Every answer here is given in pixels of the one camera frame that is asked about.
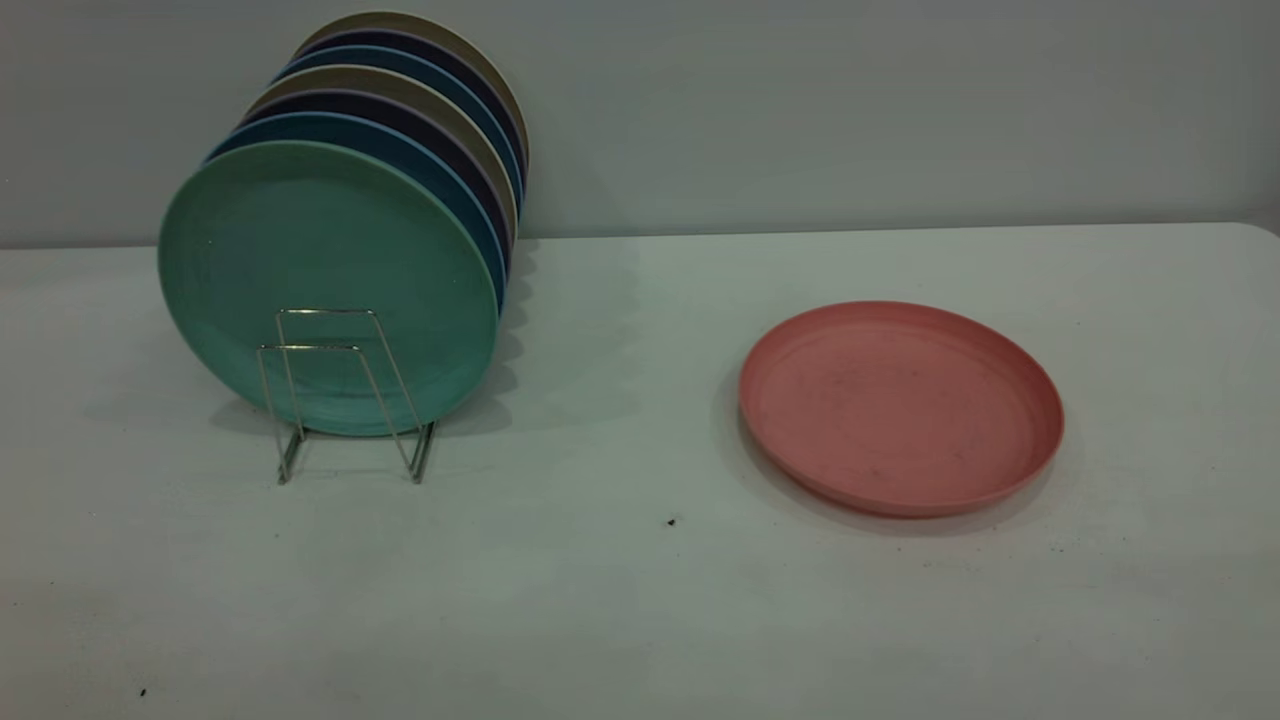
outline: table surface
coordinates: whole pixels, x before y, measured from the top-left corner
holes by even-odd
[[[1240,224],[522,241],[425,483],[317,438],[280,487],[154,250],[0,252],[0,714],[1274,717],[1277,272]],[[1034,355],[1051,471],[896,521],[762,461],[744,355],[859,299]]]

